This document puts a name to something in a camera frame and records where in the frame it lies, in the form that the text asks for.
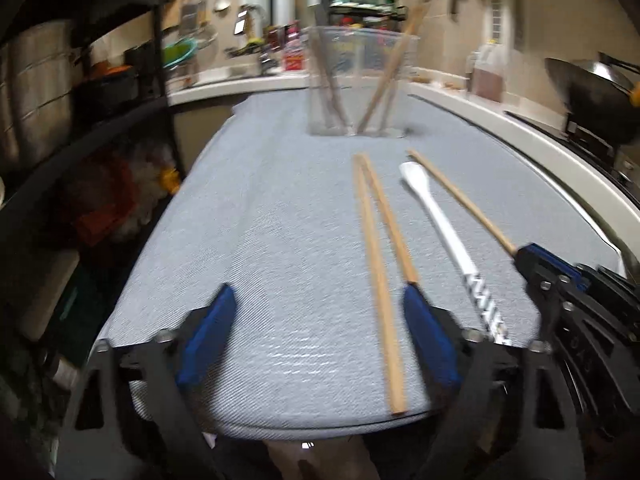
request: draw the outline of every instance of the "stainless steel pot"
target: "stainless steel pot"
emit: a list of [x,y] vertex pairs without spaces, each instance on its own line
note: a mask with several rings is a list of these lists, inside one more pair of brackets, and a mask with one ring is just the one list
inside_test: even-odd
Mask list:
[[0,50],[0,171],[30,168],[68,139],[70,22],[36,25]]

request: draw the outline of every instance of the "bottle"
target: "bottle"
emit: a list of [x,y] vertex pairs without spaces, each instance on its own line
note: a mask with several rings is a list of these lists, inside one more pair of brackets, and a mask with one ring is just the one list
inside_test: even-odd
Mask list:
[[284,47],[284,70],[302,70],[304,57],[298,24],[294,23],[289,26],[287,44]]

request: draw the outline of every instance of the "plastic bottle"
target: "plastic bottle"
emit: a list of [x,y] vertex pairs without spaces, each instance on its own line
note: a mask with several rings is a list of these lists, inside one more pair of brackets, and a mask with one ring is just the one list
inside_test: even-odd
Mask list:
[[300,40],[298,24],[289,27],[287,44],[284,47],[284,70],[302,70],[305,51]]
[[504,46],[491,40],[478,50],[473,72],[474,94],[502,102],[504,90]]

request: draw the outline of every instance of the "screw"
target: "screw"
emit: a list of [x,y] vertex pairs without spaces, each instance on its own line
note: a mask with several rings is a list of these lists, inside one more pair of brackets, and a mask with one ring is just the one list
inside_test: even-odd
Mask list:
[[537,354],[551,354],[551,345],[546,341],[532,341],[529,350]]
[[100,341],[96,342],[95,344],[95,351],[97,352],[106,352],[110,348],[111,348],[111,345],[109,344],[109,341],[107,341],[106,339],[100,339]]
[[484,334],[475,328],[465,330],[463,337],[471,343],[479,343],[484,339]]
[[159,330],[156,336],[154,337],[156,342],[158,343],[168,343],[174,339],[174,331],[168,328],[163,328]]

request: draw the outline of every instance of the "white countertop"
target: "white countertop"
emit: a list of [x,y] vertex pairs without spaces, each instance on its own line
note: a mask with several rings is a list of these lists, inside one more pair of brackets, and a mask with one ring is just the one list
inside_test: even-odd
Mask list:
[[[170,105],[232,94],[308,87],[306,72],[211,83],[207,81],[214,78],[203,75],[198,85],[172,92],[169,95]],[[480,126],[526,155],[588,203],[640,260],[640,211],[635,205],[586,161],[549,136],[506,116],[504,112],[516,112],[553,128],[559,127],[559,114],[549,113],[542,107],[541,110],[532,110],[530,107],[499,104],[477,96],[469,97],[464,91],[440,88],[436,84],[411,83],[410,93]]]

